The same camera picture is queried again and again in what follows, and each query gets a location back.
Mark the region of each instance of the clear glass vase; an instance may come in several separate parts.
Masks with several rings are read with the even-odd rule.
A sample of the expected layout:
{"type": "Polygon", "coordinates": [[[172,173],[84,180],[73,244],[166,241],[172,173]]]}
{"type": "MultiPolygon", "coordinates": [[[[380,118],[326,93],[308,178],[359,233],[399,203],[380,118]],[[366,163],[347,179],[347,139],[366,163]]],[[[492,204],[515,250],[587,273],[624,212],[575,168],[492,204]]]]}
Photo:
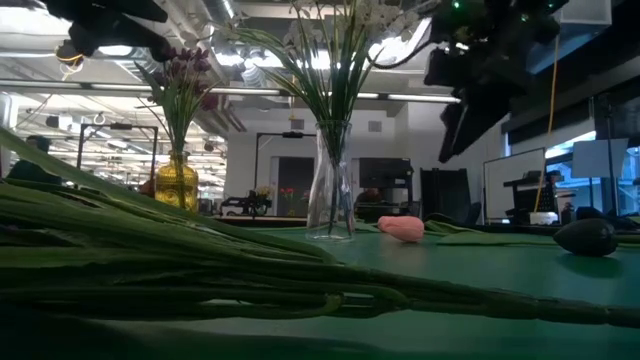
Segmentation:
{"type": "Polygon", "coordinates": [[[198,212],[198,173],[187,166],[189,153],[169,152],[169,164],[158,169],[156,200],[198,212]]]}
{"type": "Polygon", "coordinates": [[[351,124],[316,124],[318,157],[309,194],[307,238],[349,240],[355,231],[353,195],[349,180],[351,124]]]}

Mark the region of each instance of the whiteboard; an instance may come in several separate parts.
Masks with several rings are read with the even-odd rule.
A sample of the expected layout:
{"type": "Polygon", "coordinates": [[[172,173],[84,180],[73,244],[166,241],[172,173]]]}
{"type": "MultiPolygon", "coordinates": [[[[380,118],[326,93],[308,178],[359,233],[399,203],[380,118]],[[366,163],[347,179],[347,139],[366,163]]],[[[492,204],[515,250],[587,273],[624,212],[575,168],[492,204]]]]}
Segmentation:
{"type": "Polygon", "coordinates": [[[513,189],[504,187],[504,183],[522,179],[529,171],[543,170],[544,153],[545,149],[540,148],[484,163],[486,219],[507,218],[505,212],[514,207],[513,189]]]}

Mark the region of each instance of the yellow cable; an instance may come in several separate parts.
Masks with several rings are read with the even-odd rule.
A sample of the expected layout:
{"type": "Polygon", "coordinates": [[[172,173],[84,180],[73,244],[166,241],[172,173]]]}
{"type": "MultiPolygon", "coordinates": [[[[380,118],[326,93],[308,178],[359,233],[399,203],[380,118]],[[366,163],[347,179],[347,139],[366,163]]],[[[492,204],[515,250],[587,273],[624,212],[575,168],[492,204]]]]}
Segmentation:
{"type": "MultiPolygon", "coordinates": [[[[556,37],[556,50],[555,58],[553,61],[553,80],[551,81],[551,108],[549,110],[549,128],[547,129],[547,144],[549,143],[549,137],[551,136],[551,130],[553,129],[553,118],[556,111],[556,82],[558,80],[558,51],[560,49],[560,35],[556,37]]],[[[547,162],[546,158],[542,162],[542,173],[540,175],[540,181],[538,182],[538,194],[536,195],[536,206],[533,212],[538,212],[538,206],[540,206],[540,194],[542,193],[542,184],[546,178],[547,162]]]]}

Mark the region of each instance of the green table surface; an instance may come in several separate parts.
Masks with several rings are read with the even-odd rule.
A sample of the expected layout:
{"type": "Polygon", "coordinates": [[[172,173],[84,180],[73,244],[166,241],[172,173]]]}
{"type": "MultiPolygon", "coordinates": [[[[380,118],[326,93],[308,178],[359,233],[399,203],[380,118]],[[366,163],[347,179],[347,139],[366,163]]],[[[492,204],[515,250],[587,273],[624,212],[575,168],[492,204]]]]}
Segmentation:
{"type": "MultiPolygon", "coordinates": [[[[301,231],[275,231],[303,239],[301,231]]],[[[340,260],[537,296],[640,306],[640,250],[581,258],[552,246],[402,244],[358,234],[340,260]]],[[[0,308],[2,359],[640,359],[640,330],[400,312],[375,319],[90,322],[0,308]]]]}

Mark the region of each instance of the desk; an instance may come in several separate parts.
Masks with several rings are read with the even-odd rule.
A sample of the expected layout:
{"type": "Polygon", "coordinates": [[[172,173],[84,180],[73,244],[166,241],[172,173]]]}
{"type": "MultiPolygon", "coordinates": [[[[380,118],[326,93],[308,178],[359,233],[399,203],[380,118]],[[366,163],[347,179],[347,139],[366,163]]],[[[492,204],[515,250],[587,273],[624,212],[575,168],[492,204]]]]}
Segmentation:
{"type": "MultiPolygon", "coordinates": [[[[303,239],[303,231],[270,230],[303,239]]],[[[358,233],[340,260],[538,296],[640,306],[640,250],[610,258],[558,247],[401,244],[358,233]]],[[[0,309],[3,359],[637,359],[640,330],[400,312],[369,320],[81,322],[0,309]]]]}

